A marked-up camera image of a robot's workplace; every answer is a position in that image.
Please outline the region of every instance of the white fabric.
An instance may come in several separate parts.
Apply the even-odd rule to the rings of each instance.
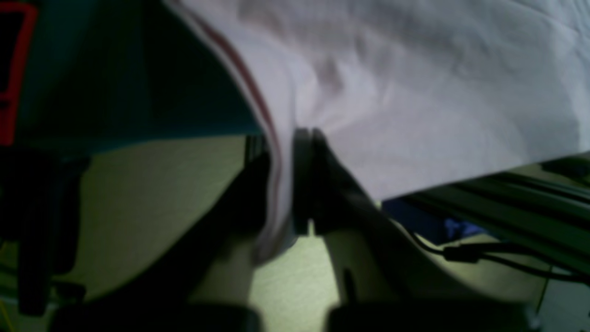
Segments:
[[[168,4],[227,65],[269,138],[261,261],[287,234],[295,128],[320,128],[375,199],[590,149],[588,1]]]

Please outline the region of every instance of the wire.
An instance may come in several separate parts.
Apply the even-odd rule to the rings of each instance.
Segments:
[[[442,250],[437,250],[434,248],[429,247],[428,245],[426,245],[426,243],[424,243],[422,240],[420,240],[418,238],[418,236],[416,236],[416,234],[414,232],[411,232],[409,230],[406,230],[409,234],[409,236],[412,238],[412,240],[414,240],[414,242],[423,250],[429,252],[429,253],[433,253],[435,255],[441,255],[444,256],[444,251]]]
[[[509,266],[513,269],[517,269],[522,272],[526,272],[528,274],[540,276],[542,278],[549,278],[549,279],[570,281],[570,282],[583,282],[585,284],[590,284],[590,280],[588,280],[587,278],[584,278],[582,276],[578,276],[578,275],[556,274],[553,272],[548,272],[548,271],[543,271],[543,270],[531,268],[529,266],[513,262],[509,259],[505,259],[505,258],[501,258],[501,257],[497,257],[497,256],[486,255],[486,254],[482,254],[480,256],[480,258],[487,259],[488,261],[504,264],[504,265]]]
[[[10,332],[14,332],[14,328],[12,327],[12,321],[10,320],[10,316],[8,316],[8,312],[6,311],[6,305],[4,305],[4,302],[2,300],[0,300],[0,310],[2,311],[2,316],[4,316],[6,325],[8,325],[8,330]]]
[[[505,258],[501,258],[501,257],[497,257],[497,256],[491,256],[491,255],[487,255],[487,254],[481,253],[481,252],[469,252],[467,250],[463,250],[463,252],[461,253],[462,255],[458,255],[458,249],[460,247],[446,248],[446,249],[453,249],[452,251],[451,250],[450,251],[438,250],[438,249],[434,249],[434,248],[429,247],[426,243],[424,243],[422,240],[420,240],[418,238],[418,236],[416,236],[415,233],[409,232],[409,235],[412,238],[412,240],[414,242],[416,242],[416,244],[420,248],[422,248],[423,250],[425,250],[429,253],[433,253],[435,255],[443,256],[443,257],[445,257],[445,259],[447,261],[450,261],[450,262],[476,263],[479,259],[485,259],[488,261],[492,261],[492,262],[496,262],[496,263],[500,263],[500,264],[509,266],[513,269],[517,269],[517,270],[520,270],[520,271],[528,273],[528,274],[539,276],[541,278],[549,278],[549,279],[569,281],[569,282],[581,282],[581,283],[590,285],[590,278],[587,278],[585,276],[556,274],[553,272],[548,272],[548,271],[543,271],[543,270],[531,268],[529,266],[513,262],[509,259],[505,259]]]

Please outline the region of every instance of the black plastic part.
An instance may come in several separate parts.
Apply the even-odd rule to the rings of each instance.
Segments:
[[[312,190],[314,146],[307,129],[298,129],[293,137],[293,223],[298,235],[308,235],[313,216]]]
[[[253,313],[244,308],[233,314],[229,307],[186,302],[232,234],[262,228],[269,169],[268,154],[249,163],[215,206],[150,268],[103,298],[58,310],[50,330],[209,331],[217,326],[221,331],[237,326],[256,331]]]
[[[57,240],[54,274],[69,273],[76,262],[78,239],[80,238],[80,186],[82,172],[90,161],[79,160],[68,165],[72,178],[66,179],[61,199],[61,226]]]
[[[521,305],[476,301],[421,301],[347,305],[334,309],[328,332],[538,331]]]
[[[23,220],[18,250],[19,311],[43,315],[49,300],[51,276],[74,266],[80,229],[79,179],[88,158],[62,162],[40,157],[34,165],[37,182],[29,199],[31,210]]]

